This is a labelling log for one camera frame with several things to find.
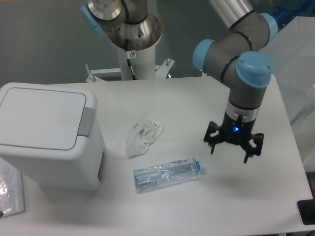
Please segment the bottle label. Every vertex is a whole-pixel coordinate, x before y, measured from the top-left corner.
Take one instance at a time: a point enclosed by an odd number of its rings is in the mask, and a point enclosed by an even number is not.
[[[174,164],[181,164],[181,163],[185,163],[185,162],[191,162],[191,159],[186,159],[186,160],[178,160],[178,161],[172,161],[172,163]]]

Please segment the blue light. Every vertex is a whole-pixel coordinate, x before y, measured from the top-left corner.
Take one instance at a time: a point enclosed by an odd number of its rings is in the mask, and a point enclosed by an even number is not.
[[[236,132],[240,131],[240,128],[234,126],[234,127],[232,128],[232,131],[233,131],[233,133],[236,133]]]

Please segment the black object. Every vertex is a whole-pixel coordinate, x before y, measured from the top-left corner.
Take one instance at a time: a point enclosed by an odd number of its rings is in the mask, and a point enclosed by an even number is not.
[[[99,170],[98,170],[98,173],[97,173],[97,178],[98,178],[99,181],[102,180],[104,162],[105,162],[105,152],[103,152],[103,154],[102,154],[102,158],[101,158],[101,161],[100,161]]]
[[[225,73],[227,71],[227,69],[229,68],[229,66],[232,64],[232,62],[234,62],[236,59],[238,59],[240,56],[235,56],[233,57],[226,65],[225,67],[223,68],[223,71],[221,73],[221,78],[220,78],[220,81],[222,84],[224,84],[224,76],[225,76]]]
[[[315,230],[313,230],[313,231],[310,231],[307,235],[305,235],[305,236],[311,236],[313,233],[315,233]]]
[[[229,30],[232,30],[238,23],[240,23],[242,20],[244,20],[246,17],[248,17],[249,15],[251,15],[253,12],[255,12],[255,10],[251,10],[250,12],[246,13],[244,16],[242,16],[240,19],[238,19],[236,22],[234,22],[234,24],[232,24],[230,26],[230,28],[228,28]]]
[[[126,4],[125,0],[120,0],[120,2],[122,3],[122,6],[123,6],[123,8],[125,10],[126,19],[128,20],[128,18],[129,18],[129,10],[128,10],[127,4]]]
[[[203,141],[208,142],[209,146],[212,147],[211,154],[213,154],[216,144],[227,142],[230,144],[240,145],[246,152],[244,157],[244,163],[246,163],[249,157],[253,157],[254,155],[260,156],[264,141],[264,134],[252,134],[252,127],[254,123],[255,120],[243,122],[242,114],[240,114],[237,121],[235,121],[225,113],[223,124],[221,126],[218,126],[213,121],[209,123]],[[219,133],[215,136],[211,136],[211,134],[216,132]],[[250,140],[253,140],[256,144],[255,147],[250,144]]]
[[[315,200],[300,200],[297,202],[302,222],[305,225],[315,225]]]
[[[247,43],[248,43],[248,45],[250,46],[250,51],[252,51],[252,42],[251,42],[250,38],[247,37],[246,34],[240,32],[240,31],[234,31],[233,33],[238,33],[238,34],[241,35],[243,38],[245,38],[246,41],[247,41]]]

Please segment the table surface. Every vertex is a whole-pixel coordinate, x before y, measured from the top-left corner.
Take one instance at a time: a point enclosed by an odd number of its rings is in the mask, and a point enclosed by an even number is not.
[[[275,78],[254,133],[265,134],[261,156],[243,164],[240,146],[214,155],[203,142],[209,121],[221,124],[229,90],[210,77],[62,85],[92,90],[107,147],[97,191],[40,187],[24,176],[26,212],[0,220],[11,235],[246,236],[313,230],[296,202],[312,197]],[[151,116],[164,130],[149,151],[124,155],[125,127]],[[195,157],[198,180],[138,194],[133,170]]]

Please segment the robot mounting column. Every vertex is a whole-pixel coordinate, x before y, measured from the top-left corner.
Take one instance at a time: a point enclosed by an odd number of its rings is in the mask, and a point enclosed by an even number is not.
[[[148,13],[147,0],[88,0],[81,12],[96,35],[107,32],[118,52],[122,80],[155,78],[162,26]]]

